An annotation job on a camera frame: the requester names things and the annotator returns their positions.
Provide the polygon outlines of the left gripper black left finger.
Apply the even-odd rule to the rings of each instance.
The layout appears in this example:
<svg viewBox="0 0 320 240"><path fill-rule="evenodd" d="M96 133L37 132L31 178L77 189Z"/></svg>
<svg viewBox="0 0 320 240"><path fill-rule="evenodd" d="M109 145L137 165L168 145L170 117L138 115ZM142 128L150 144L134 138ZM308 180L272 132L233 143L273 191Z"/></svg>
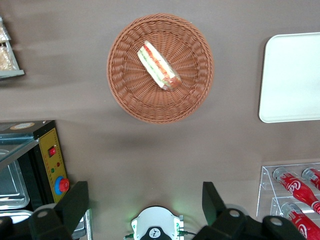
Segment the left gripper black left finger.
<svg viewBox="0 0 320 240"><path fill-rule="evenodd" d="M28 219L33 240L71 240L81 218L89 208L87 181L79 181L54 206L38 208Z"/></svg>

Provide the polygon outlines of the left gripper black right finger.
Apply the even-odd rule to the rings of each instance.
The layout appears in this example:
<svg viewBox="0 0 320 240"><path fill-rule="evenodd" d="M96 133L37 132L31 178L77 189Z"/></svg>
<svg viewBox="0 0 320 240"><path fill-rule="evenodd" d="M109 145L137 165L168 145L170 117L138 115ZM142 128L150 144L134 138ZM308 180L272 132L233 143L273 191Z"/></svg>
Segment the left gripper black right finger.
<svg viewBox="0 0 320 240"><path fill-rule="evenodd" d="M212 182L202 185L202 210L207 222L195 240L260 240L261 224L236 208L226 207Z"/></svg>

